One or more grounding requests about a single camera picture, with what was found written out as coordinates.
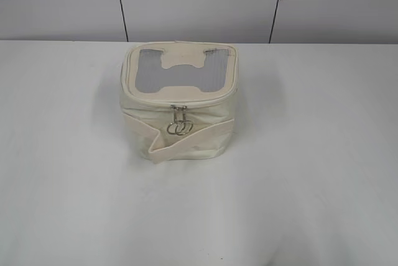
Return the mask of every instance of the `white table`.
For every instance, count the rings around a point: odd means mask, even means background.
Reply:
[[[153,165],[133,45],[0,42],[0,265],[398,265],[398,46],[238,45],[231,146]]]

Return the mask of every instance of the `bag lid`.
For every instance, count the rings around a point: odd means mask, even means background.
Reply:
[[[138,101],[211,101],[235,91],[237,62],[236,49],[226,44],[144,44],[126,54],[122,85]]]

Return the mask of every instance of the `toiletry bag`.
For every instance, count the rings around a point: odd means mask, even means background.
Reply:
[[[120,105],[145,158],[211,158],[231,137],[237,88],[232,45],[150,43],[126,54]]]

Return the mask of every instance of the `fabric strap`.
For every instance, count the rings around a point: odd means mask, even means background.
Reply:
[[[135,117],[127,115],[126,113],[123,113],[123,116],[130,129],[135,133],[152,140],[148,149],[148,157],[154,163],[169,160],[177,154],[199,145],[200,143],[206,142],[214,136],[227,134],[233,130],[234,126],[234,119],[213,124],[182,138],[170,146],[165,146],[160,130],[136,119]]]

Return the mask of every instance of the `white surface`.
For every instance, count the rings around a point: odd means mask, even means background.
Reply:
[[[274,43],[398,43],[397,0],[281,0]]]
[[[130,41],[268,42],[276,0],[122,0]]]
[[[0,265],[398,265],[398,46],[238,45],[230,148],[160,165],[130,46],[0,42]]]
[[[119,0],[0,0],[0,39],[126,41]]]

